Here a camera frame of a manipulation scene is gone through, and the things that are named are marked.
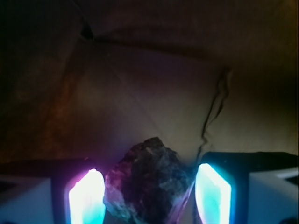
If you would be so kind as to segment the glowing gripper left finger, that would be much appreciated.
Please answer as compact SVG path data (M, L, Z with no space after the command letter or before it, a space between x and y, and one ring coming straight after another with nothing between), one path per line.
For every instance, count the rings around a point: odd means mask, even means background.
M23 160L0 166L2 224L102 224L102 173L90 159Z

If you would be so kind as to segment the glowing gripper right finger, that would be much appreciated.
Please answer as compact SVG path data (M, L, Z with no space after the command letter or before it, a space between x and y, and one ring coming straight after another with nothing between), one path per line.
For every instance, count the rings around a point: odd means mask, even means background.
M296 224L299 159L285 152L203 155L195 178L197 224Z

